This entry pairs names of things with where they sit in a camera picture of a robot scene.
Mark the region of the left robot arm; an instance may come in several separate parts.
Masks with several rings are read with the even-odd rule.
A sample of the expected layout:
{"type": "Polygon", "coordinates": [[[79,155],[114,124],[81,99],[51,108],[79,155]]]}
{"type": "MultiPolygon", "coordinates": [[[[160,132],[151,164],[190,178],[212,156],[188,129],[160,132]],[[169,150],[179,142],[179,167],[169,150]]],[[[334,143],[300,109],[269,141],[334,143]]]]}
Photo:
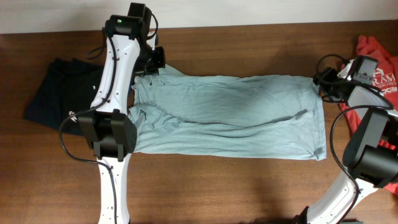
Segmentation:
{"type": "Polygon", "coordinates": [[[100,172],[99,222],[129,223],[127,170],[137,144],[137,128],[128,118],[128,98],[135,76],[156,75],[165,67],[155,20],[142,3],[132,2],[125,16],[112,15],[104,25],[106,61],[94,100],[78,124],[100,172]]]}

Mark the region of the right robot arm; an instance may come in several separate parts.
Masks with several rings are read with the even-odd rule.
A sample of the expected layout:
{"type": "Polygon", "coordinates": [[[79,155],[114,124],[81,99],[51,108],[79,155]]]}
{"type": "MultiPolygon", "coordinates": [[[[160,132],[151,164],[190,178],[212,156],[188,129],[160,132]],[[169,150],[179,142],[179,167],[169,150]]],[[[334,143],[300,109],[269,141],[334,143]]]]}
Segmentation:
{"type": "Polygon", "coordinates": [[[380,141],[386,141],[397,146],[397,110],[372,84],[378,61],[359,55],[343,63],[345,67],[340,71],[331,67],[318,71],[313,82],[320,87],[324,102],[348,106],[333,126],[350,111],[357,113],[361,121],[342,158],[330,145],[341,173],[320,200],[295,216],[294,223],[344,223],[362,199],[397,182],[397,151],[380,145],[380,141]]]}

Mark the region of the light blue t-shirt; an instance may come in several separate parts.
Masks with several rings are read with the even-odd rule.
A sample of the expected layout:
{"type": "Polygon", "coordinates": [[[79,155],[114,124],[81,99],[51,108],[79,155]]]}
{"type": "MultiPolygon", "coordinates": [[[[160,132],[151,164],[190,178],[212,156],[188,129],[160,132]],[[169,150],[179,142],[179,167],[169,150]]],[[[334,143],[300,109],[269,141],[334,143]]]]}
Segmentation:
{"type": "Polygon", "coordinates": [[[136,151],[242,158],[326,158],[323,103],[307,77],[136,77],[136,151]]]}

